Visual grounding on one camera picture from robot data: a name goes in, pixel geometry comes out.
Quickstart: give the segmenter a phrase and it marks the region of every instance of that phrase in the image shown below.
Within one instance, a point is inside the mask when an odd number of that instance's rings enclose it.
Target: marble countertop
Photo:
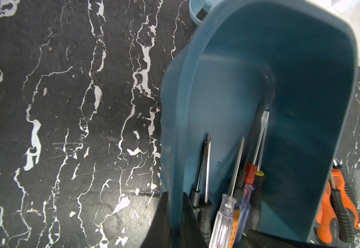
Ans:
[[[140,246],[160,84],[195,28],[187,0],[0,2],[0,247]],[[352,181],[360,70],[337,159]]]

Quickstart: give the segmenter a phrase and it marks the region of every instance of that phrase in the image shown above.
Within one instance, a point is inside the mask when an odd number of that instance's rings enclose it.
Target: phillips screwdriver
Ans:
[[[353,227],[359,229],[359,215],[345,190],[345,179],[341,171],[333,169],[330,175],[331,203],[339,223],[339,238],[345,243],[353,243]]]
[[[251,163],[252,165],[255,165],[258,157],[257,171],[254,176],[255,190],[250,198],[251,206],[250,206],[249,214],[247,216],[246,225],[243,229],[244,234],[250,229],[255,231],[260,230],[261,217],[262,217],[262,211],[261,211],[262,186],[265,181],[264,172],[262,172],[260,168],[261,168],[261,161],[264,152],[265,139],[267,136],[267,130],[268,130],[267,125],[268,125],[269,116],[270,116],[270,112],[268,110],[264,111],[261,118],[260,136],[258,138],[256,150],[254,152],[254,157]]]
[[[318,213],[317,217],[317,221],[320,223],[320,226],[317,228],[317,236],[323,243],[336,246],[339,234],[338,219],[331,206],[330,195],[331,187],[329,182],[327,182],[320,206],[321,213]]]
[[[241,146],[239,147],[238,157],[237,157],[236,162],[235,162],[231,183],[229,185],[228,195],[231,196],[231,197],[232,197],[233,191],[235,189],[235,182],[236,182],[236,177],[237,177],[238,170],[239,170],[239,165],[241,164],[242,151],[243,151],[243,145],[244,144],[245,144],[245,138],[242,135]],[[233,211],[233,217],[232,217],[233,218],[233,224],[232,224],[231,235],[229,237],[228,248],[232,248],[233,243],[235,242],[236,232],[238,231],[240,213],[241,213],[240,209],[238,207],[235,207],[235,209]]]
[[[210,240],[209,248],[227,248],[229,247],[230,238],[232,238],[232,244],[235,240],[236,230],[237,230],[237,223],[239,222],[239,211],[234,213],[236,199],[232,197],[234,192],[234,187],[237,178],[237,172],[239,170],[239,165],[241,163],[243,145],[245,143],[245,138],[242,136],[241,146],[239,148],[239,153],[237,160],[235,162],[235,166],[233,169],[231,183],[229,185],[228,194],[222,195],[222,201],[220,208],[216,215],[216,221],[214,222],[213,232],[212,232],[212,239]]]
[[[212,202],[209,201],[209,174],[210,174],[210,151],[212,148],[212,137],[210,134],[207,134],[206,140],[206,155],[205,155],[205,164],[206,164],[206,179],[205,179],[205,189],[203,199],[199,201],[200,213],[199,213],[199,224],[201,227],[201,232],[203,239],[206,244],[209,244],[211,226],[210,226],[210,216],[212,213]]]
[[[199,211],[201,210],[199,207],[199,198],[201,197],[201,191],[199,190],[199,183],[201,182],[201,176],[202,176],[202,167],[203,164],[205,163],[205,156],[206,156],[206,141],[203,142],[202,144],[202,151],[201,151],[201,155],[199,157],[199,167],[198,167],[198,174],[197,174],[197,178],[195,180],[195,184],[194,187],[191,191],[191,197],[190,197],[190,201],[191,201],[191,205],[192,205],[192,209],[194,211],[195,217],[198,219],[198,215],[199,215]]]

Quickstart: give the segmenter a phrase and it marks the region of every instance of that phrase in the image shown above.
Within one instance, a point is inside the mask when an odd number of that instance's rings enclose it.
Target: clear screwdriver handle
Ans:
[[[221,206],[214,222],[209,248],[227,248],[232,231],[235,203],[235,198],[223,194]]]
[[[247,222],[247,217],[250,211],[250,196],[252,195],[254,188],[252,185],[248,185],[245,183],[243,186],[243,196],[241,198],[241,203],[239,204],[239,209],[241,213],[239,215],[239,225],[238,230],[236,232],[235,243],[239,243],[242,238],[243,230],[245,229],[245,225]]]

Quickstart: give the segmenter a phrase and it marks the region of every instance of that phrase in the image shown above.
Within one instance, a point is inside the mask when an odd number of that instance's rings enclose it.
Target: teal plastic tool caddy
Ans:
[[[263,101],[270,123],[261,231],[305,241],[353,96],[356,59],[350,27],[304,1],[226,0],[215,7],[162,82],[161,192],[169,193],[172,230],[206,133],[209,198],[217,209],[241,134],[250,133]]]

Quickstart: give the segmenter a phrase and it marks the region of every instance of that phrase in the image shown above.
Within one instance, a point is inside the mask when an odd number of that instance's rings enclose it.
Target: blue plastic container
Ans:
[[[270,123],[261,231],[306,241],[353,95],[356,59],[350,27],[305,1],[226,0],[214,8],[162,82],[161,191],[169,192],[174,233],[206,133],[217,210],[241,134],[250,133],[263,101]]]

